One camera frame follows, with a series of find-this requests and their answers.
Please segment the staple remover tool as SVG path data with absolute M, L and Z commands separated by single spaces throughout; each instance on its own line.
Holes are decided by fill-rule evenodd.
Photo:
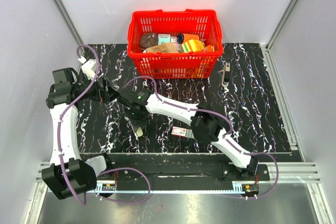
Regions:
M 228 87 L 228 83 L 230 81 L 230 63 L 226 62 L 223 67 L 223 74 L 222 74 L 222 87 Z

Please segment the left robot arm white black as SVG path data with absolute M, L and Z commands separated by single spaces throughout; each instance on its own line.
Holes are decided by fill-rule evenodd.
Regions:
M 60 199 L 78 196 L 97 186 L 97 177 L 109 179 L 114 168 L 101 154 L 83 161 L 77 143 L 78 102 L 85 99 L 108 103 L 118 93 L 106 80 L 97 81 L 99 62 L 79 59 L 82 75 L 73 68 L 53 71 L 54 84 L 46 99 L 53 124 L 53 149 L 50 166 L 41 171 L 45 184 Z

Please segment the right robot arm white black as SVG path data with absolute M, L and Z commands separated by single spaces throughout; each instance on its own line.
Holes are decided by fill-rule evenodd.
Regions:
M 183 103 L 147 90 L 122 91 L 117 101 L 125 106 L 135 136 L 143 135 L 150 114 L 171 117 L 190 126 L 195 139 L 224 153 L 236 166 L 241 178 L 250 180 L 257 175 L 258 161 L 232 139 L 230 121 L 211 111 L 208 104 Z

